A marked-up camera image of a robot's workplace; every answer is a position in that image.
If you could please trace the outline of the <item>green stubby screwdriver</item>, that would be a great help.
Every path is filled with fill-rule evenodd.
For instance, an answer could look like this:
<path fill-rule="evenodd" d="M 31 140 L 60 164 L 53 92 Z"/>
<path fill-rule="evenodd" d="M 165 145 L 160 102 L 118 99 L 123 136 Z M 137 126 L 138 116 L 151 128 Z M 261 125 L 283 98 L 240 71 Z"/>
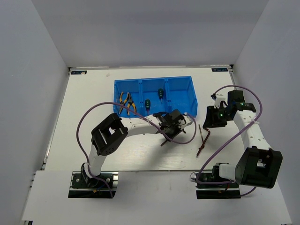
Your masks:
<path fill-rule="evenodd" d="M 150 100 L 149 100 L 149 99 L 146 99 L 146 100 L 145 100 L 145 108 L 146 108 L 147 114 L 149 114 L 149 111 L 150 111 L 150 105 L 151 105 Z"/>
<path fill-rule="evenodd" d="M 163 98 L 164 98 L 164 90 L 162 88 L 160 88 L 160 89 L 158 89 L 157 92 L 158 92 L 159 99 L 160 99 L 160 101 L 162 103 Z"/>

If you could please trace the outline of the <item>yellow black pliers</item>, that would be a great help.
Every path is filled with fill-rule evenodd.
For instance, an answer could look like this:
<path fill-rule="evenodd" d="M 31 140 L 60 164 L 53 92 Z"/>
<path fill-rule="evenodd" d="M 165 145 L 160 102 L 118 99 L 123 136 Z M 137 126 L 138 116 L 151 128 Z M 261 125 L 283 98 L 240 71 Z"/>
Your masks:
<path fill-rule="evenodd" d="M 122 91 L 122 92 L 120 93 L 120 96 L 119 96 L 119 104 L 120 104 L 120 105 L 125 105 L 125 104 L 127 103 L 128 99 L 129 99 L 129 92 L 128 92 L 127 95 L 126 95 L 126 98 L 123 99 L 123 91 Z M 122 111 L 123 111 L 123 107 L 120 107 L 120 108 L 119 108 L 119 115 L 122 113 Z"/>
<path fill-rule="evenodd" d="M 136 112 L 136 106 L 132 99 L 132 95 L 130 92 L 127 93 L 127 108 L 133 108 L 134 112 Z"/>

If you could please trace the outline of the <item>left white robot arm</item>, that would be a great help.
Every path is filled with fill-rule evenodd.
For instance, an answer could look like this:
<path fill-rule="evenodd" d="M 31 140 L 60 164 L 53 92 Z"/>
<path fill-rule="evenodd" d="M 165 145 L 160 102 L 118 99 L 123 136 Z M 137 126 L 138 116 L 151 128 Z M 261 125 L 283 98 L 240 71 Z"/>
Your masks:
<path fill-rule="evenodd" d="M 144 134 L 158 134 L 162 130 L 166 139 L 173 139 L 189 126 L 192 120 L 179 110 L 171 113 L 159 112 L 141 118 L 121 118 L 116 113 L 110 114 L 91 132 L 91 150 L 89 161 L 81 167 L 81 177 L 87 187 L 94 187 L 99 182 L 101 168 L 106 156 L 114 153 L 126 137 Z"/>

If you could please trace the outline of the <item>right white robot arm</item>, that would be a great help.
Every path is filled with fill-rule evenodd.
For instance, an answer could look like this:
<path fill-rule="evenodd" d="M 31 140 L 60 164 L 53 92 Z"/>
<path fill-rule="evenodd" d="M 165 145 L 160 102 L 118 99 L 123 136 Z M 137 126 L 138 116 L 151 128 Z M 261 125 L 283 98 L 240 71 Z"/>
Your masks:
<path fill-rule="evenodd" d="M 207 107 L 203 128 L 222 128 L 233 121 L 245 150 L 237 164 L 217 163 L 211 178 L 202 181 L 212 182 L 217 187 L 233 181 L 239 185 L 273 188 L 283 156 L 264 138 L 254 104 L 245 101 L 241 90 L 232 90 L 227 97 L 217 94 L 211 97 L 215 103 Z"/>

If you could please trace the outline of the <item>right bent hex key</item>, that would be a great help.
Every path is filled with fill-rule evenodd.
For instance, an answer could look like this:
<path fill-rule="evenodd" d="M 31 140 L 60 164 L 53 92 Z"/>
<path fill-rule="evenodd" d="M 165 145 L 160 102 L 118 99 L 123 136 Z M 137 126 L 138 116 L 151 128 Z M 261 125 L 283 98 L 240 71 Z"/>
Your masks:
<path fill-rule="evenodd" d="M 209 129 L 205 128 L 204 130 L 207 131 L 208 133 L 207 133 L 205 139 L 203 140 L 202 145 L 200 146 L 200 148 L 199 148 L 199 150 L 198 150 L 198 152 L 196 154 L 196 157 L 198 157 L 200 155 L 202 149 L 205 148 L 205 144 L 206 144 L 206 142 L 207 142 L 207 140 L 208 140 L 208 138 L 209 138 L 209 136 L 211 134 L 211 131 Z"/>

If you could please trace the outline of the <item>thin straight hex key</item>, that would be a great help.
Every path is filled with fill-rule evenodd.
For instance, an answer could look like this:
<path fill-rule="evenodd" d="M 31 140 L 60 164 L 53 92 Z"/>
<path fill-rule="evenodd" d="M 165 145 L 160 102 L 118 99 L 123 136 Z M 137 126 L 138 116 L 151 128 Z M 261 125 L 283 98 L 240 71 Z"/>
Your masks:
<path fill-rule="evenodd" d="M 200 136 L 201 136 L 201 140 L 202 140 L 202 144 L 204 143 L 204 139 L 203 139 L 203 133 L 202 133 L 202 130 L 201 130 L 201 125 L 198 124 L 198 127 L 199 127 L 199 132 L 200 132 Z"/>

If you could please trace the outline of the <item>blue three-compartment bin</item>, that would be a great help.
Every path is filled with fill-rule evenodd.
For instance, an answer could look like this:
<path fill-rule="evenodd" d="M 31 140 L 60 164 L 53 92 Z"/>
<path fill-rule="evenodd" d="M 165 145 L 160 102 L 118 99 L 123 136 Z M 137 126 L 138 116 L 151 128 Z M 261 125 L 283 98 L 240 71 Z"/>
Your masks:
<path fill-rule="evenodd" d="M 164 90 L 162 103 L 158 96 L 160 88 Z M 147 117 L 158 112 L 171 113 L 175 109 L 193 117 L 197 116 L 198 102 L 191 76 L 115 80 L 115 103 L 119 103 L 122 91 L 123 99 L 128 92 L 131 93 L 137 113 L 142 116 Z M 146 99 L 151 102 L 149 114 L 145 108 Z"/>

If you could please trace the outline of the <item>right corner label sticker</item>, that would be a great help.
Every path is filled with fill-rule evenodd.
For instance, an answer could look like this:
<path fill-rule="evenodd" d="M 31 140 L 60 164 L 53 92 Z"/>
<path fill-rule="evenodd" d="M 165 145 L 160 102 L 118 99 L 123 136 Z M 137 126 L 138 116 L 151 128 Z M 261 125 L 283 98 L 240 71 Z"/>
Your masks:
<path fill-rule="evenodd" d="M 228 68 L 212 68 L 212 72 L 228 72 Z"/>

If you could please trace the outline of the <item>corner label sticker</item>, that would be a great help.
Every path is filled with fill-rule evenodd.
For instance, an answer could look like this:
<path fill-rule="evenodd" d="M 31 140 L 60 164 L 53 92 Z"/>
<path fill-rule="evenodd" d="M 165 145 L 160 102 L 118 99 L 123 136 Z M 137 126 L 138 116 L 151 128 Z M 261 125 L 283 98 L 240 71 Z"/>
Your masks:
<path fill-rule="evenodd" d="M 85 74 L 87 74 L 86 70 L 84 70 L 84 71 L 82 71 L 82 70 L 80 70 L 80 71 L 71 71 L 71 75 L 85 75 Z"/>
<path fill-rule="evenodd" d="M 212 68 L 212 72 L 228 72 L 228 68 Z"/>

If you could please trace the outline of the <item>left corner label sticker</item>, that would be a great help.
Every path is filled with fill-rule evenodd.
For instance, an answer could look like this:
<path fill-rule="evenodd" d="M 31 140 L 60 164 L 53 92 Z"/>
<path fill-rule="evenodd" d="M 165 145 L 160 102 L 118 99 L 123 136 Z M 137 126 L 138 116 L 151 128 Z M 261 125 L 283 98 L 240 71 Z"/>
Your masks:
<path fill-rule="evenodd" d="M 71 75 L 85 75 L 85 74 L 87 74 L 86 70 L 84 70 L 84 71 L 82 71 L 82 70 L 80 70 L 80 71 L 71 71 Z"/>

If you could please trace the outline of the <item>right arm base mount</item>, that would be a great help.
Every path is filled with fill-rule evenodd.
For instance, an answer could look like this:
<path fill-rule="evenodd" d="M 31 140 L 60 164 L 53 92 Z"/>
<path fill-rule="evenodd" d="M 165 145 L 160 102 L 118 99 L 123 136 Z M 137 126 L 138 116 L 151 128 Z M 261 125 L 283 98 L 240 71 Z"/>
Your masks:
<path fill-rule="evenodd" d="M 192 172 L 190 174 L 191 180 L 195 182 L 197 200 L 241 198 L 238 184 L 199 184 L 196 182 L 197 174 L 198 172 Z"/>

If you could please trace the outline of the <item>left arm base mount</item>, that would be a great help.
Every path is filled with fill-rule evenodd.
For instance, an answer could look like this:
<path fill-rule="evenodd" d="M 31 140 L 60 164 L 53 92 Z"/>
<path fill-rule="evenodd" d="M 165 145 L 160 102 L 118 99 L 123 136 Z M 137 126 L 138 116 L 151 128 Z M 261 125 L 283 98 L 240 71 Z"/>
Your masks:
<path fill-rule="evenodd" d="M 103 181 L 92 178 L 86 183 L 81 172 L 75 171 L 72 172 L 68 198 L 111 199 L 114 197 L 117 191 L 119 173 L 102 172 L 99 177 L 108 183 L 112 196 Z"/>

